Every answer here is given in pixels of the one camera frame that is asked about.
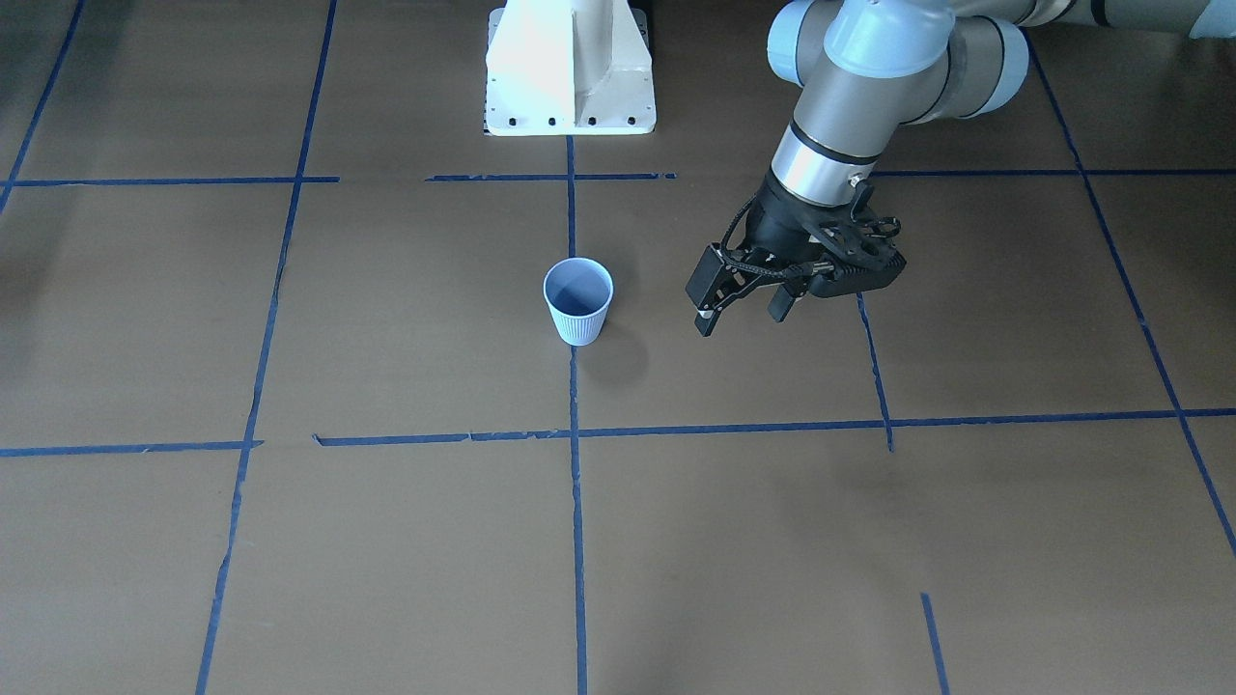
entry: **light blue joint cap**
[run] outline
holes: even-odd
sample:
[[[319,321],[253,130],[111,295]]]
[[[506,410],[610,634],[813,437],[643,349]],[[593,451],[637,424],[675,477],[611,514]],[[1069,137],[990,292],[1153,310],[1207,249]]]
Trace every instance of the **light blue joint cap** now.
[[[1000,38],[1004,40],[1004,64],[1000,67],[996,89],[988,98],[988,103],[978,111],[962,116],[963,119],[973,119],[1007,104],[1021,89],[1021,84],[1026,82],[1026,72],[1030,69],[1030,46],[1026,45],[1026,35],[1012,22],[994,17],[988,19],[996,25],[996,28],[1000,30]]]
[[[815,1],[794,0],[781,7],[769,28],[769,66],[779,78],[798,87],[802,87],[802,80],[798,79],[798,32],[802,31],[802,20]]]
[[[1189,38],[1236,38],[1236,0],[1210,0]]]
[[[912,75],[944,54],[955,21],[948,0],[845,0],[824,52],[857,75]]]

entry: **white mounting base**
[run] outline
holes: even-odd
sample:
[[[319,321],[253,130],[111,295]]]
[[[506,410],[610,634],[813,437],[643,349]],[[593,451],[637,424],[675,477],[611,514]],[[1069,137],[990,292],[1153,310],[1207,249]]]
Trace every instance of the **white mounting base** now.
[[[646,27],[625,0],[508,0],[489,15],[486,130],[651,132],[656,101]]]

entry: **plastic cup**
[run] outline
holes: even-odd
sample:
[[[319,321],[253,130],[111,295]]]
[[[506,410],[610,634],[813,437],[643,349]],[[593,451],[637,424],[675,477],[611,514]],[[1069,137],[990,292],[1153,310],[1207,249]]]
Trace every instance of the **plastic cup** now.
[[[566,258],[545,273],[541,284],[557,334],[582,348],[597,339],[614,297],[609,271],[592,258]]]

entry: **white plastic bracket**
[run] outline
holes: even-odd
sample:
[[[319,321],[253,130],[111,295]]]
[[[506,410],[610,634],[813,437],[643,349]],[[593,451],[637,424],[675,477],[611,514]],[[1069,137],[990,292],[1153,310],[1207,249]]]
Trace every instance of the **white plastic bracket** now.
[[[489,15],[486,129],[501,136],[651,132],[656,101],[645,41],[625,0],[507,0]]]

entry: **white cup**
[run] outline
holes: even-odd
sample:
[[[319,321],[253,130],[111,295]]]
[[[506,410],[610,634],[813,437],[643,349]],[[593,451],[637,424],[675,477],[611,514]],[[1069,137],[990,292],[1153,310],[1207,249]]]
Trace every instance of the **white cup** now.
[[[601,334],[614,298],[614,281],[592,258],[566,258],[545,273],[541,293],[557,334],[567,344],[582,348]]]

